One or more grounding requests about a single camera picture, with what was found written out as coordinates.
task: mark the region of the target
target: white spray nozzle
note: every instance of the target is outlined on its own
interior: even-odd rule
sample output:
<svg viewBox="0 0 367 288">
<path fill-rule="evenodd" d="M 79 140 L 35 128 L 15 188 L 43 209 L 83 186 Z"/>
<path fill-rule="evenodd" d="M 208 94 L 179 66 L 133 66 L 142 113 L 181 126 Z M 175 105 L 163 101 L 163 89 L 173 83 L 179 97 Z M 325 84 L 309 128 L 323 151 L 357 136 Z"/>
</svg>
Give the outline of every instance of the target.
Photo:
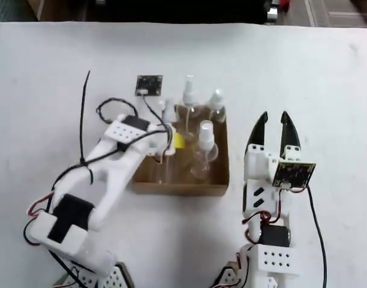
<svg viewBox="0 0 367 288">
<path fill-rule="evenodd" d="M 194 93 L 193 93 L 193 76 L 188 75 L 186 77 L 185 89 L 183 90 L 183 98 L 182 101 L 185 105 L 193 105 L 194 101 Z"/>
<path fill-rule="evenodd" d="M 213 110 L 220 110 L 222 107 L 224 107 L 223 101 L 224 99 L 222 97 L 222 91 L 220 89 L 216 89 L 212 95 L 212 98 L 210 98 L 209 107 Z"/>
<path fill-rule="evenodd" d="M 166 99 L 163 120 L 166 123 L 177 122 L 177 114 L 172 99 Z"/>
<path fill-rule="evenodd" d="M 211 151 L 214 146 L 213 123 L 205 120 L 200 124 L 200 135 L 198 145 L 202 150 Z"/>
</svg>

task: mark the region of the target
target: cardboard tray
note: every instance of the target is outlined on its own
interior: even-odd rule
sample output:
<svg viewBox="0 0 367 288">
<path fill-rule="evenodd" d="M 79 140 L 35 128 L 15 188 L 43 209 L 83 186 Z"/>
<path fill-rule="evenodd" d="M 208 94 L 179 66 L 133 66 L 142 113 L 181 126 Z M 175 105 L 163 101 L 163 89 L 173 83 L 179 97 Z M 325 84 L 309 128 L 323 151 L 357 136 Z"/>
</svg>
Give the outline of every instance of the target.
<svg viewBox="0 0 367 288">
<path fill-rule="evenodd" d="M 227 121 L 214 124 L 215 142 L 218 145 L 218 158 L 211 162 L 210 177 L 199 180 L 193 177 L 190 167 L 193 164 L 193 145 L 177 149 L 170 156 L 172 180 L 169 183 L 157 182 L 159 170 L 152 157 L 146 157 L 133 177 L 131 188 L 139 194 L 165 194 L 180 196 L 222 196 L 229 185 L 229 158 L 227 144 Z"/>
</svg>

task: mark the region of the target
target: robotic arm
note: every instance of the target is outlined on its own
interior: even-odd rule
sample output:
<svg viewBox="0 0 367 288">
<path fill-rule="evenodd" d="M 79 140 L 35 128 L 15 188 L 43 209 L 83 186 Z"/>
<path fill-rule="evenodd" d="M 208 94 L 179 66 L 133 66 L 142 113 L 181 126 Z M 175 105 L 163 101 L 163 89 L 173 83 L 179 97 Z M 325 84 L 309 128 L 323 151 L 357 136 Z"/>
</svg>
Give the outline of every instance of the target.
<svg viewBox="0 0 367 288">
<path fill-rule="evenodd" d="M 31 236 L 64 259 L 107 277 L 117 262 L 116 256 L 107 250 L 99 251 L 89 231 L 100 231 L 145 156 L 166 149 L 166 131 L 160 127 L 136 116 L 119 115 L 86 162 L 98 160 L 70 171 L 58 182 L 52 199 L 53 211 L 38 214 Z M 165 152 L 174 153 L 173 145 Z M 78 183 L 91 177 L 107 184 L 97 206 L 70 194 Z"/>
<path fill-rule="evenodd" d="M 280 153 L 264 145 L 264 112 L 255 124 L 245 151 L 244 224 L 249 244 L 237 253 L 237 269 L 225 267 L 214 287 L 286 287 L 287 275 L 299 274 L 296 241 L 291 238 L 293 193 L 308 187 L 315 163 L 303 161 L 293 121 L 282 114 Z"/>
</svg>

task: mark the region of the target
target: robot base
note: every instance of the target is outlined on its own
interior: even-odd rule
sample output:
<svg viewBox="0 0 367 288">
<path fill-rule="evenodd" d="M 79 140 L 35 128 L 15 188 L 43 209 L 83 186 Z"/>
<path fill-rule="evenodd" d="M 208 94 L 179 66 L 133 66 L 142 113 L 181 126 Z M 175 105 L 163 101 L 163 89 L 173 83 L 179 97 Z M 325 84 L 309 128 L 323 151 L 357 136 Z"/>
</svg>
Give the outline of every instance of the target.
<svg viewBox="0 0 367 288">
<path fill-rule="evenodd" d="M 221 272 L 218 274 L 211 287 L 219 284 L 237 283 L 238 282 L 238 277 L 236 274 L 237 269 L 238 269 L 237 262 L 228 262 L 226 266 L 222 268 Z"/>
<path fill-rule="evenodd" d="M 113 267 L 110 276 L 102 279 L 96 274 L 91 273 L 83 268 L 79 269 L 79 279 L 87 288 L 133 288 L 133 281 L 128 273 L 124 263 L 117 263 Z M 58 284 L 60 287 L 67 286 L 68 288 L 79 288 L 77 283 L 73 284 L 74 280 L 68 276 L 64 282 Z"/>
</svg>

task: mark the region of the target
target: white surface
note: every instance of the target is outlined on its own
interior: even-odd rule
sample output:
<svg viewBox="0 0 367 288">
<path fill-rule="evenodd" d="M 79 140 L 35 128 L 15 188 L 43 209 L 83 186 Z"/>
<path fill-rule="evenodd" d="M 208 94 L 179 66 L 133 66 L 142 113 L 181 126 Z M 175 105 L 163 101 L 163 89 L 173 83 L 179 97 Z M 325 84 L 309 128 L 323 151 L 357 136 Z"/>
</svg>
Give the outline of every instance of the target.
<svg viewBox="0 0 367 288">
<path fill-rule="evenodd" d="M 311 188 L 326 244 L 328 287 L 366 287 L 367 29 L 97 23 L 0 24 L 0 285 L 49 287 L 62 273 L 46 251 L 25 244 L 22 228 L 32 200 L 78 162 L 80 100 L 90 69 L 86 151 L 105 130 L 95 114 L 103 100 L 142 102 L 133 97 L 139 74 L 164 75 L 164 97 L 181 98 L 189 73 L 202 101 L 215 88 L 228 95 L 226 195 L 127 191 L 111 225 L 97 235 L 100 245 L 116 247 L 137 287 L 207 287 L 235 259 L 245 243 L 246 142 L 268 110 L 267 148 L 279 151 L 284 109 L 298 129 L 304 158 L 317 162 Z M 121 109 L 104 113 L 131 113 L 116 107 Z M 86 184 L 92 197 L 100 189 Z M 296 205 L 303 221 L 292 232 L 299 236 L 305 273 L 286 288 L 321 287 L 320 244 L 306 193 Z"/>
</svg>

